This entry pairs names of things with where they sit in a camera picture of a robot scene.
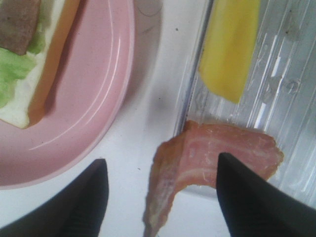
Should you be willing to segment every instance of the pink plate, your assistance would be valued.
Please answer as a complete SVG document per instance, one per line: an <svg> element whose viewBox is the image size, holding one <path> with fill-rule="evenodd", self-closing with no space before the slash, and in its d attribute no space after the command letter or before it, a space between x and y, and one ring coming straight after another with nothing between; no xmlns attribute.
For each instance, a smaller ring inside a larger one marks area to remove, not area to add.
<svg viewBox="0 0 316 237"><path fill-rule="evenodd" d="M0 121L0 188L52 178L102 139L126 92L134 27L132 0L81 0L46 116L25 130Z"/></svg>

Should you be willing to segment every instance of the cured meat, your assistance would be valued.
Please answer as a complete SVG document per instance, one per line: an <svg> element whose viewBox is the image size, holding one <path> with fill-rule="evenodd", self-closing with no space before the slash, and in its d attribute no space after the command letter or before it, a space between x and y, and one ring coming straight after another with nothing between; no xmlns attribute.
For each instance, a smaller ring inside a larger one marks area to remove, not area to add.
<svg viewBox="0 0 316 237"><path fill-rule="evenodd" d="M25 54L36 30L39 11L40 0L2 0L0 47Z"/></svg>
<svg viewBox="0 0 316 237"><path fill-rule="evenodd" d="M155 237L165 224L177 192L192 184L215 188L222 152L231 153L264 179L283 161L271 136L230 125L188 121L184 132L162 143L155 154L144 214L145 237Z"/></svg>

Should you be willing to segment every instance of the cheese slice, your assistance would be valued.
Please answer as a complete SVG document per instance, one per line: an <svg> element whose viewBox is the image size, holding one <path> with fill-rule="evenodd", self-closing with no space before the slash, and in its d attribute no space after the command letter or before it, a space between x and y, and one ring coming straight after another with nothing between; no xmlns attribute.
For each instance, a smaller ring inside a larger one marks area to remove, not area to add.
<svg viewBox="0 0 316 237"><path fill-rule="evenodd" d="M238 103L254 50L260 0L216 0L199 73L207 88Z"/></svg>

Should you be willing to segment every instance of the sandwich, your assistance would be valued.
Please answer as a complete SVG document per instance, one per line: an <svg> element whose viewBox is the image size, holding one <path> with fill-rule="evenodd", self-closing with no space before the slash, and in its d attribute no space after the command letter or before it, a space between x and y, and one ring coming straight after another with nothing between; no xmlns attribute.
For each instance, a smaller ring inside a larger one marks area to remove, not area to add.
<svg viewBox="0 0 316 237"><path fill-rule="evenodd" d="M80 0L0 0L0 119L39 122Z"/></svg>

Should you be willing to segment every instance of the white surface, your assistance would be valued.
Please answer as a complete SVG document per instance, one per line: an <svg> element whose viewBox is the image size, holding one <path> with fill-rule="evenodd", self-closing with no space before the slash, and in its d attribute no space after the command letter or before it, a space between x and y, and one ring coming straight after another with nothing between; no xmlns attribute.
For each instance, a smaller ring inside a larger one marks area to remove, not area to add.
<svg viewBox="0 0 316 237"><path fill-rule="evenodd" d="M112 127L98 146L71 170L35 186L0 191L0 227L43 204L94 159L102 157L108 164L110 196L99 236L142 236L152 159L157 146L174 133L184 97L178 91L187 83L184 69L193 54L205 2L135 2L134 70L125 102ZM229 234L216 197L183 191L176 196L159 236L228 237Z"/></svg>

